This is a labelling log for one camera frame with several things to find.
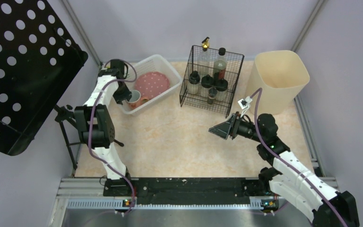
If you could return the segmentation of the pink mug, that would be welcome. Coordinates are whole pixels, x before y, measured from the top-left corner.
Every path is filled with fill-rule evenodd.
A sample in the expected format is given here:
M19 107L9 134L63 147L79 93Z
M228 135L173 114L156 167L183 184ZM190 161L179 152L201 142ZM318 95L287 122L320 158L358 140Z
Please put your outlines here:
M138 90L132 90L131 98L127 103L130 109L134 110L148 101L149 99L147 97L142 96L142 94Z

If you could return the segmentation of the pink polka dot plate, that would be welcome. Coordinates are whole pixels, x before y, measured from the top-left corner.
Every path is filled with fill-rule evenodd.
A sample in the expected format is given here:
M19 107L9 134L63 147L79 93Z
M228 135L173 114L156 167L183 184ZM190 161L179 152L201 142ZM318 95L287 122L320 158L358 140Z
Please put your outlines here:
M152 71L139 76L133 86L142 96L153 99L170 87L170 81L166 75L158 71Z

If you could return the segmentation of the white plastic basket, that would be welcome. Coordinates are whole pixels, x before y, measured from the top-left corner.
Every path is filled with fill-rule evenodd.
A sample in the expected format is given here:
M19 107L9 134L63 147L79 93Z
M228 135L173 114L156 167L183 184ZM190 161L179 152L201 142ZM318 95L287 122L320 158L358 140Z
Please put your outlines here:
M137 76L137 80L126 85L130 90L139 91L141 99L146 102L134 109L123 102L118 107L124 114L136 116L142 113L169 97L183 83L182 76L168 60L159 54L134 64L134 69L136 73L129 70L127 79L134 79Z

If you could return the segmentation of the small pepper jar black lid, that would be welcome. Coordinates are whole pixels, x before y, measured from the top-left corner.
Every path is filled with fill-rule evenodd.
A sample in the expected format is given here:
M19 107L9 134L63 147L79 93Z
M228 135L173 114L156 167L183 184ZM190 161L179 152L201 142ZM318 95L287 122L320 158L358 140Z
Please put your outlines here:
M216 99L216 95L217 95L217 90L212 87L208 90L208 96L207 96L207 103L209 105L213 105Z

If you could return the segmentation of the glass shaker black lid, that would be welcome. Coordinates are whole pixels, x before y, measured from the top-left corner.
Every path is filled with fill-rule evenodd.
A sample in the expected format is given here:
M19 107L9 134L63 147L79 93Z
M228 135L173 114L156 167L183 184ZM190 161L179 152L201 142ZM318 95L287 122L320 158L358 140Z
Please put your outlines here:
M200 76L197 71L193 71L189 75L189 83L187 85L187 90L189 94L197 94L200 88Z
M209 74L205 75L201 79L201 89L200 94L202 97L207 97L209 90L213 87L214 78L210 76Z
M219 79L215 83L215 89L217 90L216 100L224 101L227 96L228 81L225 79Z

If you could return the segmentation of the dark sauce bottle black cap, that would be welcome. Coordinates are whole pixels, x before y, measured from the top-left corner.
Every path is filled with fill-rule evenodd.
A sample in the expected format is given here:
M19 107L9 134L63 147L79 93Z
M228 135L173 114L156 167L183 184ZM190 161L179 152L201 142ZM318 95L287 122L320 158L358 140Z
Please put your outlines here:
M221 80L225 77L226 67L227 67L227 60L225 58L226 49L220 48L218 50L218 56L216 60L214 61L213 66L213 73L214 73L214 79L215 80Z

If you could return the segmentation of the glass oil bottle gold spout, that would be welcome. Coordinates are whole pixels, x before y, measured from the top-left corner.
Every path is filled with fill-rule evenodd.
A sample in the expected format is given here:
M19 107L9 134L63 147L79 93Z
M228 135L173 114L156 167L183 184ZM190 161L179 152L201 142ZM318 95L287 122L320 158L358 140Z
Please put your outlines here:
M210 62L210 52L209 49L209 37L206 37L201 44L202 52L199 54L197 67L198 73L201 77L204 77L208 74L209 71L209 62Z

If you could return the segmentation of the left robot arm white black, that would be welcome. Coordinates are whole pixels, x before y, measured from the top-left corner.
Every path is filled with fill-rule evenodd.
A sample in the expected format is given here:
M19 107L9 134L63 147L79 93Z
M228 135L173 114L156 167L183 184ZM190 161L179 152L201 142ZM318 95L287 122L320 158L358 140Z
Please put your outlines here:
M124 145L115 139L115 127L108 110L112 100L122 105L131 99L132 93L126 85L130 66L120 59L103 64L90 97L74 110L80 141L87 145L90 155L106 170L103 195L107 197L133 198L135 194L127 167L116 150L116 145Z

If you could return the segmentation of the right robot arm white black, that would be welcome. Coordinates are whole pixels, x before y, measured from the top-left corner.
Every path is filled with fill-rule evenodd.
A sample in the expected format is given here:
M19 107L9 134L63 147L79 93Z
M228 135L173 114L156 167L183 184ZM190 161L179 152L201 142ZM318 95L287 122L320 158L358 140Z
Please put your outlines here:
M223 139L242 136L259 142L257 151L271 167L263 168L259 180L267 191L282 196L295 206L314 227L358 227L360 225L354 196L329 186L303 165L277 136L273 115L260 114L255 121L239 112L208 130Z

